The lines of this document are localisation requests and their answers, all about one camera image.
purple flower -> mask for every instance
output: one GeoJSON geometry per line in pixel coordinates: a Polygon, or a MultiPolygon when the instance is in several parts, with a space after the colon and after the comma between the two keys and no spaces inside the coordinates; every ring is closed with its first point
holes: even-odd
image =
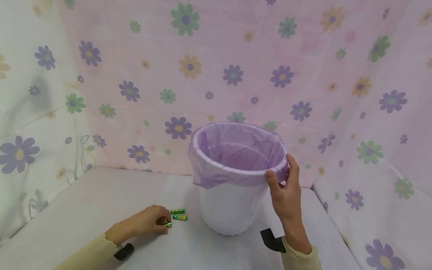
{"type": "Polygon", "coordinates": [[[402,137],[399,138],[400,144],[407,143],[408,136],[406,134],[402,135],[402,137]]]}
{"type": "Polygon", "coordinates": [[[243,71],[240,70],[240,66],[234,67],[233,65],[229,65],[228,69],[224,69],[223,72],[225,73],[223,79],[228,85],[233,84],[234,86],[236,86],[237,83],[241,83],[243,80],[243,71]]]}
{"type": "Polygon", "coordinates": [[[37,96],[37,95],[39,95],[39,93],[41,91],[39,90],[39,87],[31,86],[29,92],[30,92],[30,95],[37,96]]]}
{"type": "Polygon", "coordinates": [[[105,139],[102,139],[101,135],[97,135],[96,133],[93,135],[93,141],[101,148],[107,146],[107,144],[105,143],[105,139]]]}
{"type": "Polygon", "coordinates": [[[392,113],[393,110],[402,110],[402,105],[406,104],[408,100],[403,98],[405,92],[397,93],[397,90],[393,90],[389,93],[384,93],[383,99],[380,99],[379,104],[381,104],[380,110],[383,111],[387,109],[387,113],[392,113]]]}
{"type": "Polygon", "coordinates": [[[186,135],[192,134],[192,131],[190,130],[192,124],[186,123],[186,118],[184,117],[181,117],[178,120],[175,117],[171,117],[171,123],[165,122],[165,126],[167,127],[165,132],[167,134],[172,134],[173,139],[180,137],[182,140],[185,140],[186,135]]]}
{"type": "Polygon", "coordinates": [[[129,148],[127,151],[130,153],[129,157],[135,159],[136,163],[143,162],[146,164],[147,161],[150,161],[149,152],[145,151],[142,145],[133,145],[132,148],[129,148]]]}
{"type": "Polygon", "coordinates": [[[309,102],[305,104],[303,101],[300,101],[298,105],[294,104],[291,111],[291,115],[294,115],[294,120],[297,121],[300,119],[300,121],[303,121],[305,118],[311,116],[309,113],[312,111],[312,108],[309,105],[309,102]]]}
{"type": "Polygon", "coordinates": [[[366,251],[372,256],[367,257],[366,262],[376,270],[399,270],[405,269],[405,263],[398,257],[393,256],[393,249],[388,244],[382,246],[381,241],[375,239],[374,246],[366,245],[366,251]]]}
{"type": "Polygon", "coordinates": [[[335,138],[336,138],[336,136],[333,135],[333,132],[330,132],[330,134],[328,135],[327,138],[323,138],[323,139],[321,140],[321,143],[322,143],[322,144],[320,144],[320,145],[318,146],[318,149],[321,150],[321,154],[324,153],[324,151],[327,149],[327,146],[330,146],[330,145],[333,144],[331,141],[334,140],[335,138]]]}
{"type": "Polygon", "coordinates": [[[363,196],[360,195],[360,192],[358,191],[352,191],[351,189],[348,190],[348,193],[345,193],[346,203],[351,204],[351,209],[356,208],[356,210],[360,210],[360,207],[363,207],[364,204],[362,202],[363,196]]]}
{"type": "Polygon", "coordinates": [[[258,103],[258,97],[251,97],[251,103],[257,104],[258,103]]]}
{"type": "Polygon", "coordinates": [[[293,72],[290,72],[291,67],[280,66],[279,71],[273,70],[273,77],[271,77],[270,81],[274,83],[274,87],[285,87],[285,84],[290,84],[292,76],[294,76],[293,72]]]}
{"type": "Polygon", "coordinates": [[[211,99],[213,99],[213,93],[212,92],[207,92],[206,93],[206,98],[208,99],[208,100],[211,100],[211,99]]]}
{"type": "Polygon", "coordinates": [[[21,136],[15,137],[15,145],[12,143],[4,143],[0,146],[0,151],[5,155],[0,156],[0,164],[6,164],[3,166],[1,172],[4,174],[11,173],[15,170],[23,172],[25,164],[30,164],[35,161],[32,155],[39,153],[40,148],[32,146],[35,143],[35,139],[28,138],[24,142],[21,136]]]}
{"type": "Polygon", "coordinates": [[[126,96],[127,101],[132,99],[136,102],[137,98],[140,98],[139,89],[133,86],[133,82],[123,81],[123,84],[119,84],[118,88],[121,89],[120,94],[126,96]]]}
{"type": "Polygon", "coordinates": [[[77,79],[80,83],[84,83],[84,78],[81,75],[78,75],[77,79]]]}
{"type": "Polygon", "coordinates": [[[51,70],[51,68],[55,68],[55,59],[53,56],[52,51],[48,48],[47,45],[45,45],[45,49],[41,46],[38,47],[39,52],[35,53],[35,57],[39,59],[38,64],[39,66],[45,68],[47,70],[51,70]]]}
{"type": "Polygon", "coordinates": [[[387,18],[389,12],[390,12],[390,8],[388,7],[386,10],[384,10],[384,14],[382,15],[382,20],[385,20],[387,18]]]}
{"type": "Polygon", "coordinates": [[[78,48],[81,51],[81,58],[86,60],[87,66],[92,64],[97,67],[98,62],[102,61],[101,57],[98,55],[100,53],[99,49],[93,48],[93,43],[90,41],[88,41],[87,44],[81,41],[81,46],[78,46],[78,48]]]}

left hand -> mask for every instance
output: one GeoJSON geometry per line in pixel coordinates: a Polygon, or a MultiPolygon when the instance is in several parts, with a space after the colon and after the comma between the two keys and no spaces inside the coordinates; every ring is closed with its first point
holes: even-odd
{"type": "Polygon", "coordinates": [[[127,219],[114,224],[105,234],[107,240],[117,246],[129,238],[149,236],[155,233],[168,234],[165,223],[171,222],[171,213],[163,206],[152,205],[127,219]]]}

fabric wall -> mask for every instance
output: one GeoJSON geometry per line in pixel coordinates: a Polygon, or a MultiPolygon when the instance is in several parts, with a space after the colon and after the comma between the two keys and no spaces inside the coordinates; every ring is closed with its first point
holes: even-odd
{"type": "Polygon", "coordinates": [[[53,1],[4,1],[0,29],[2,246],[95,160],[84,116],[66,107],[82,84],[53,1]]]}

white surface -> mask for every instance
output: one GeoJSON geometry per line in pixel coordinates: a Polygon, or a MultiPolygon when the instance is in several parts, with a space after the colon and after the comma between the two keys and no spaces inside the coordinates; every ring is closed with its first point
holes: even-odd
{"type": "Polygon", "coordinates": [[[252,224],[268,185],[240,187],[229,183],[200,187],[200,210],[204,222],[215,232],[237,235],[252,224]]]}
{"type": "MultiPolygon", "coordinates": [[[[48,270],[93,237],[151,204],[187,210],[188,221],[173,221],[168,235],[132,239],[134,254],[103,269],[282,269],[280,254],[265,247],[260,230],[281,225],[267,192],[251,227],[237,236],[209,229],[199,211],[198,187],[189,176],[92,168],[0,248],[1,269],[48,270]]],[[[314,192],[302,190],[303,222],[318,246],[324,270],[358,270],[314,192]]]]}

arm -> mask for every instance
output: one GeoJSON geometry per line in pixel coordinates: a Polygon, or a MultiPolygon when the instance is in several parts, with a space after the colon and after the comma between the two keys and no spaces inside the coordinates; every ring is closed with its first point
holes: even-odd
{"type": "Polygon", "coordinates": [[[111,260],[126,240],[153,233],[168,234],[168,228],[163,226],[166,221],[171,222],[171,214],[166,208],[156,205],[147,207],[114,224],[108,231],[93,239],[54,270],[98,269],[111,260]]]}
{"type": "Polygon", "coordinates": [[[286,253],[282,254],[283,267],[285,270],[321,270],[317,249],[309,243],[302,222],[300,168],[291,155],[287,154],[286,158],[290,169],[285,186],[278,183],[272,170],[267,170],[265,174],[273,208],[285,232],[282,237],[286,249],[286,253]]]}

